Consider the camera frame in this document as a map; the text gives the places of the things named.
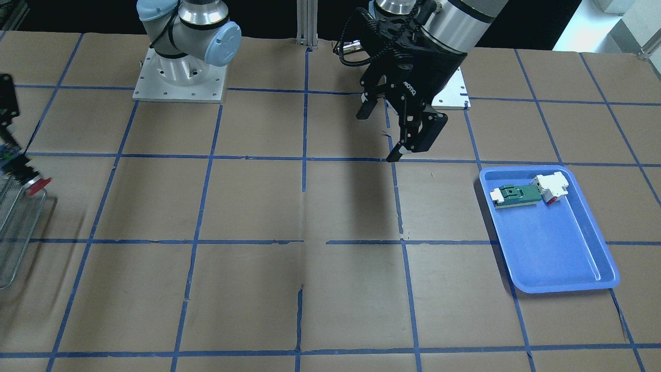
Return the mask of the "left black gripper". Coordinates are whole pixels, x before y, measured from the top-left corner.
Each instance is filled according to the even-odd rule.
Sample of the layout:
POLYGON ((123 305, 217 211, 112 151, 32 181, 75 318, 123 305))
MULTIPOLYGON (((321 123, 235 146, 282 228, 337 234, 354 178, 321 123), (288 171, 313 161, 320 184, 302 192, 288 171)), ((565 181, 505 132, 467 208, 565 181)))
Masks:
POLYGON ((430 150, 448 122, 448 115, 431 107, 467 53, 455 53, 437 44, 416 23, 362 23, 359 41, 367 52, 368 68, 359 79, 364 88, 356 118, 370 117, 379 99, 397 111, 419 112, 399 116, 400 139, 386 158, 430 150))

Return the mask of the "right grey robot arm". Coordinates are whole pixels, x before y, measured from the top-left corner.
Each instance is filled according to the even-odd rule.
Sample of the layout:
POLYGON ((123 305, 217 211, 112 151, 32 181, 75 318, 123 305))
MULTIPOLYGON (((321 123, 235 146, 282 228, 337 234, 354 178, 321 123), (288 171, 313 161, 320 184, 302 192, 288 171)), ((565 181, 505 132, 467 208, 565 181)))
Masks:
POLYGON ((32 154, 215 153, 241 44, 222 1, 37 2, 41 24, 2 31, 2 73, 32 154))

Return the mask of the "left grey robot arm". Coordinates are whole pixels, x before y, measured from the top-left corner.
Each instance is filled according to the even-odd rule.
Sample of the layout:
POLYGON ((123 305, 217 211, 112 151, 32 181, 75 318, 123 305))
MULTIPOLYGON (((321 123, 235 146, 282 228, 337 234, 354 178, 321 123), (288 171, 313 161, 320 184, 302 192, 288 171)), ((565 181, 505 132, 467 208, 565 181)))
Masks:
POLYGON ((448 122, 434 98, 503 7, 504 1, 372 1, 354 11, 348 26, 368 54, 356 116, 368 118, 380 99, 398 115, 400 137, 387 162, 430 150, 448 122))

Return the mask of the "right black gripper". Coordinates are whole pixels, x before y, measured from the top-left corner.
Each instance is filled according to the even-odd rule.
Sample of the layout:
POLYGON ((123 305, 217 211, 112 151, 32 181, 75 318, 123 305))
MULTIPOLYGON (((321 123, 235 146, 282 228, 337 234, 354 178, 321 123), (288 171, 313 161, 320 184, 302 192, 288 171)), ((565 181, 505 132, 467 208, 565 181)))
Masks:
POLYGON ((1 74, 1 156, 18 156, 23 149, 10 130, 12 120, 20 115, 13 77, 1 74))

